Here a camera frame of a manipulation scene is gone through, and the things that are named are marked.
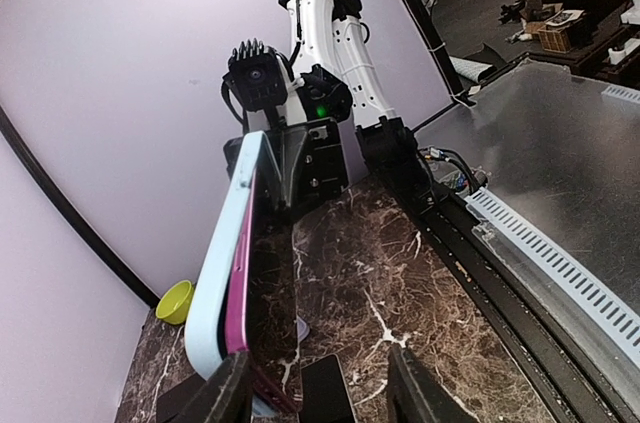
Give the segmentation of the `pink phone with dark screen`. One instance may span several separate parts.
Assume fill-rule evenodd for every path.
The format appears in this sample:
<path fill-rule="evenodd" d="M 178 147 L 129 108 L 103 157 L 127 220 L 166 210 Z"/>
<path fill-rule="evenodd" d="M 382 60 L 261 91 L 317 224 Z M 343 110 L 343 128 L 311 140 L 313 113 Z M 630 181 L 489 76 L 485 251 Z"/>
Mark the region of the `pink phone with dark screen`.
<path fill-rule="evenodd" d="M 292 225 L 256 170 L 230 274 L 225 345 L 249 354 L 254 391 L 277 413 L 302 409 L 297 316 Z"/>

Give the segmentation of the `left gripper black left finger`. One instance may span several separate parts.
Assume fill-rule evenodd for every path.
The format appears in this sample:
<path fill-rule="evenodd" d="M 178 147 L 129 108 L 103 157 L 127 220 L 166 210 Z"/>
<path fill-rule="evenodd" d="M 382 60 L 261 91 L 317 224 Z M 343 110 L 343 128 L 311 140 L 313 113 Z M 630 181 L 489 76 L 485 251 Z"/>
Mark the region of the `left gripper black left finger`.
<path fill-rule="evenodd" d="M 249 353 L 230 354 L 177 414 L 173 422 L 250 422 L 252 398 Z"/>

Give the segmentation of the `green bowl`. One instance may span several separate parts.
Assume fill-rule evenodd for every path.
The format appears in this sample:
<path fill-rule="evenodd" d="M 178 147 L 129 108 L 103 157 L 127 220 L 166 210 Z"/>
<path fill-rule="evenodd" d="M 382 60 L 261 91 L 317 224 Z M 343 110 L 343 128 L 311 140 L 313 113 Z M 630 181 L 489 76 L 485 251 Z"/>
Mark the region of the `green bowl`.
<path fill-rule="evenodd" d="M 184 324 L 194 293 L 195 287 L 191 281 L 175 283 L 160 299 L 155 309 L 156 318 L 174 326 Z"/>

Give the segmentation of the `black front rail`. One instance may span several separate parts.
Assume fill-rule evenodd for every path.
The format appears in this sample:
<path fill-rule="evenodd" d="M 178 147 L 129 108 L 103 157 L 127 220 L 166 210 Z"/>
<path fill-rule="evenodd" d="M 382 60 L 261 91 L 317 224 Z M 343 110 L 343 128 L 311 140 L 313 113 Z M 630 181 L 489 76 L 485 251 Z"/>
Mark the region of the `black front rail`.
<path fill-rule="evenodd" d="M 406 183 L 387 169 L 373 175 L 434 247 L 555 421 L 638 421 L 574 339 L 474 234 L 480 221 L 461 198 L 425 179 Z"/>

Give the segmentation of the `silver phone with dark screen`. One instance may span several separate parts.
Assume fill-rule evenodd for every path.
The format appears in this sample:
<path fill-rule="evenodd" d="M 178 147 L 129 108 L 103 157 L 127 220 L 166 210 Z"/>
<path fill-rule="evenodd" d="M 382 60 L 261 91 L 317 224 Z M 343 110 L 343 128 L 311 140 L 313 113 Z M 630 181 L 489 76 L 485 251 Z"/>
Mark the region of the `silver phone with dark screen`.
<path fill-rule="evenodd" d="M 354 423 L 356 421 L 342 368 L 336 354 L 302 369 L 301 423 Z"/>

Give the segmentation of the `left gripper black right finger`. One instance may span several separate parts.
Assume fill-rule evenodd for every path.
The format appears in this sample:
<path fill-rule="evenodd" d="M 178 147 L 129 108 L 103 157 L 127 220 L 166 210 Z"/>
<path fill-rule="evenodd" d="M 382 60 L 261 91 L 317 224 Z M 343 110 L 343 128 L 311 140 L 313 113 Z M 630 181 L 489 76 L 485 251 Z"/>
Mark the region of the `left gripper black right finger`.
<path fill-rule="evenodd" d="M 394 344 L 388 355 L 389 422 L 477 422 L 436 381 L 409 348 Z"/>

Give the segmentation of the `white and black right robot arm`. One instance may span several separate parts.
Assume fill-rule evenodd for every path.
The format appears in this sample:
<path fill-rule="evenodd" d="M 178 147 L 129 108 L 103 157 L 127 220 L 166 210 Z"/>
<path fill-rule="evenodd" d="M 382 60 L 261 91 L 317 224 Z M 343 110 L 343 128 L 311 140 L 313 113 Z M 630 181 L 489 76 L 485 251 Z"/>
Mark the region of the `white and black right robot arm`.
<path fill-rule="evenodd" d="M 221 97 L 242 128 L 263 114 L 276 167 L 267 193 L 292 222 L 348 184 L 339 125 L 350 121 L 372 173 L 418 167 L 417 142 L 386 101 L 369 56 L 361 0 L 278 0 L 293 50 L 252 39 L 234 48 Z"/>

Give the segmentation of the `black frame post right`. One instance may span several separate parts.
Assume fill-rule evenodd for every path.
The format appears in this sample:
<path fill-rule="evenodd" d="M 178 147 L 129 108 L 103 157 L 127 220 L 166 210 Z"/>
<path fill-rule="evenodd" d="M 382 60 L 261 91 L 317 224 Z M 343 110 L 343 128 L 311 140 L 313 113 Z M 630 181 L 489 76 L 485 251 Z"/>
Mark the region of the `black frame post right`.
<path fill-rule="evenodd" d="M 31 151 L 4 108 L 1 108 L 1 135 L 44 196 L 71 229 L 136 297 L 149 308 L 155 308 L 160 298 L 117 255 L 65 196 Z"/>

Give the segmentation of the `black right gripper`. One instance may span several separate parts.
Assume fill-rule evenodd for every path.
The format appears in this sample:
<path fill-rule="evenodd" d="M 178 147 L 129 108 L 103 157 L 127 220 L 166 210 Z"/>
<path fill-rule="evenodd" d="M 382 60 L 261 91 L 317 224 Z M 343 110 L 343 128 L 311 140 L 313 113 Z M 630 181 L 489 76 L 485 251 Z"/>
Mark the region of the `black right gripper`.
<path fill-rule="evenodd" d="M 244 136 L 223 147 L 230 177 Z M 288 223 L 340 196 L 348 175 L 338 124 L 324 118 L 267 131 L 254 176 L 264 182 L 270 208 Z"/>

